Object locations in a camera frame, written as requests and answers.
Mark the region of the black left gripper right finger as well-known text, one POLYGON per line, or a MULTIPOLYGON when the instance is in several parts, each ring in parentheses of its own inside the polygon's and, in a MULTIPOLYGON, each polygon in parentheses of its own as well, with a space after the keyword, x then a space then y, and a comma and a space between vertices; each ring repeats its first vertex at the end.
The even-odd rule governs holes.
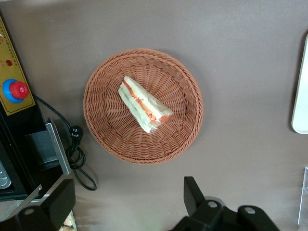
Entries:
POLYGON ((218 198, 205 197, 193 177, 184 177, 183 199, 188 216, 174 231, 278 231, 266 212, 253 205, 232 211, 218 198))

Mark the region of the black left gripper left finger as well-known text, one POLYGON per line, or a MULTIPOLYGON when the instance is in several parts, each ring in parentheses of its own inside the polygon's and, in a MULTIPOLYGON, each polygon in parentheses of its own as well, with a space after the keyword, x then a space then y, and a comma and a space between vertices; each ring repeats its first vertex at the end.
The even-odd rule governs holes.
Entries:
POLYGON ((57 231, 76 203, 75 184, 63 180, 41 205, 28 206, 16 216, 19 231, 57 231))

